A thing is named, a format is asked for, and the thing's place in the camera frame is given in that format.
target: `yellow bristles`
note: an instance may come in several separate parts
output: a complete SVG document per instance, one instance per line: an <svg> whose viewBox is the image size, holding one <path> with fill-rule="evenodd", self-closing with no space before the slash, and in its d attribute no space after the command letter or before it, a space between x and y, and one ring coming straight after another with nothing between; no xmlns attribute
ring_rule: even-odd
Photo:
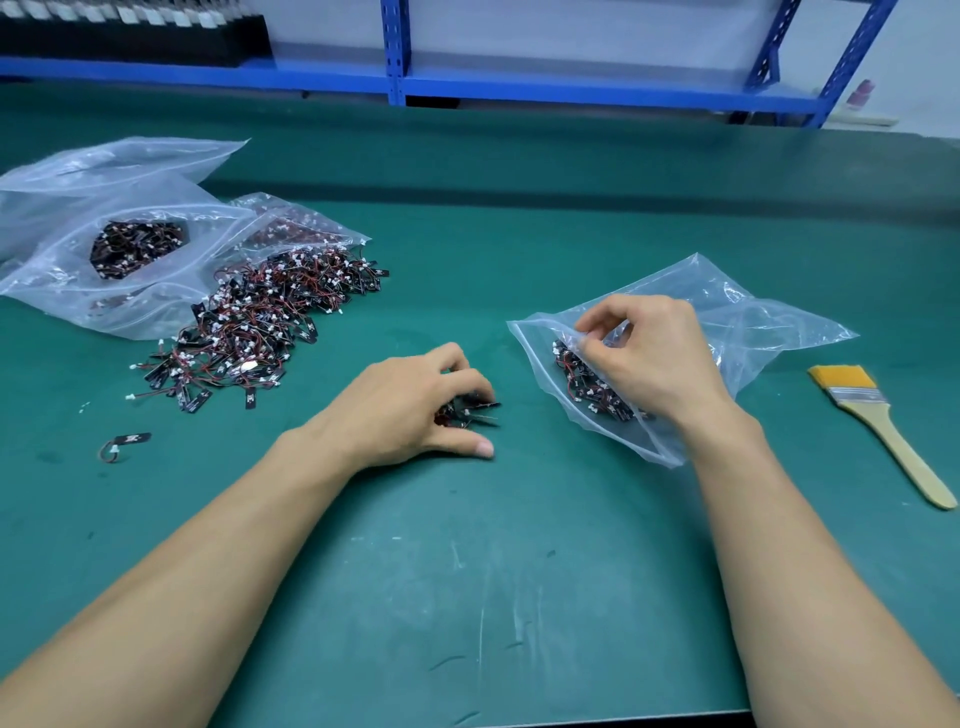
<svg viewBox="0 0 960 728"><path fill-rule="evenodd" d="M811 367L810 376L824 389L830 387L869 387L876 389L876 382L863 371L863 367L833 366Z"/></svg>

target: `plastic bag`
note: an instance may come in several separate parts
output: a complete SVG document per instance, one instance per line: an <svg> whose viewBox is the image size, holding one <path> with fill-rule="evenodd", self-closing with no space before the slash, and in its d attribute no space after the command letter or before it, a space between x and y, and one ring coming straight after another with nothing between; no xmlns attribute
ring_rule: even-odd
<svg viewBox="0 0 960 728"><path fill-rule="evenodd" d="M727 389L736 395L753 381L777 354L852 339L855 333L840 324L801 311L786 303L758 299L699 254L611 293L665 295L689 301L697 312L713 361ZM510 331L523 345L540 388L556 397L567 416L584 429L623 443L645 460L675 468L685 461L684 445L664 418L640 416L643 402L630 402L634 418L619 422L588 410L588 402L574 402L567 393L563 371L556 365L553 342L563 341L574 352L584 334L573 329L580 316L610 294L560 313L535 313L510 321ZM605 339L615 344L626 324Z"/></svg>
<svg viewBox="0 0 960 728"><path fill-rule="evenodd" d="M290 245L342 245L352 248L370 240L363 233L349 230L316 210L281 200L266 192L238 197L230 203L256 212L263 225L245 242L249 251L256 248L276 249Z"/></svg>
<svg viewBox="0 0 960 728"><path fill-rule="evenodd" d="M246 143L131 136L16 167L0 176L0 260L25 259L84 199L122 194L156 175L201 182Z"/></svg>
<svg viewBox="0 0 960 728"><path fill-rule="evenodd" d="M176 175L128 185L120 195L87 199L73 212L0 280L0 295L130 339L168 336L192 321L190 305L216 286L214 272L225 252L235 251L238 237L256 221L251 210L225 205ZM152 221L179 224L188 242L123 279L102 279L90 254L104 227Z"/></svg>

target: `shelf post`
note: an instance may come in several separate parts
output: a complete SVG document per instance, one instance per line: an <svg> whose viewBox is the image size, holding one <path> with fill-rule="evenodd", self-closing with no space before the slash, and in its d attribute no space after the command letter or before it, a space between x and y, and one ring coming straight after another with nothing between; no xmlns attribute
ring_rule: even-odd
<svg viewBox="0 0 960 728"><path fill-rule="evenodd" d="M407 0L380 0L383 52L390 79L390 103L406 106L403 77L410 68L410 6Z"/></svg>
<svg viewBox="0 0 960 728"><path fill-rule="evenodd" d="M833 107L840 100L840 94L850 83L860 62L867 55L867 51L870 50L870 46L896 5L897 0L874 0L871 3L843 56L840 57L840 61L837 62L833 73L824 85L824 90L820 92L822 102L820 110L804 122L805 127L820 129L827 121Z"/></svg>
<svg viewBox="0 0 960 728"><path fill-rule="evenodd" d="M783 38L786 36L790 23L793 22L793 16L797 14L799 6L800 0L783 0L780 3L780 9L777 10L773 25L770 26L770 33L767 34L767 39L763 41L763 47L760 48L760 53L756 57L754 68L751 70L750 76L747 77L748 88L764 85L767 82L767 77L771 75L771 70L774 70L777 75L776 79L771 77L771 81L775 83L780 80L780 45L783 43Z"/></svg>

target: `blue metal shelf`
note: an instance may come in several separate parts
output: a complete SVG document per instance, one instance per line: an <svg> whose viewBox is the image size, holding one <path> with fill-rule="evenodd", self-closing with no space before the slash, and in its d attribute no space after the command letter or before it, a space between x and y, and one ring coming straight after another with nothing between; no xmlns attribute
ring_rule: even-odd
<svg viewBox="0 0 960 728"><path fill-rule="evenodd" d="M253 59L239 68L118 61L58 61L0 57L0 76L128 84L205 85L296 91L386 94L382 62Z"/></svg>
<svg viewBox="0 0 960 728"><path fill-rule="evenodd" d="M817 96L783 84L745 87L743 74L664 66L416 54L406 94L506 101L814 114Z"/></svg>
<svg viewBox="0 0 960 728"><path fill-rule="evenodd" d="M383 55L350 49L313 49L310 57L253 60L239 68L107 61L0 57L0 76L78 79L135 84L207 85L301 91L385 94L405 105L407 95L600 104L743 113L767 111L778 120L800 116L821 127L850 82L897 0L871 0L863 21L819 96L780 82L780 46L801 0L781 0L756 63L742 73L709 69L490 59L414 54L407 0L380 0Z"/></svg>

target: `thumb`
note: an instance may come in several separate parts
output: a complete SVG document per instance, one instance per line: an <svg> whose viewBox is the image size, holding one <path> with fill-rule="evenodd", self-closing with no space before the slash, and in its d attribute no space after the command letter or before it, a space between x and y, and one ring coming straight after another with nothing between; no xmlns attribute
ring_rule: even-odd
<svg viewBox="0 0 960 728"><path fill-rule="evenodd" d="M460 427L435 425L425 443L427 449L490 459L493 443L483 435Z"/></svg>

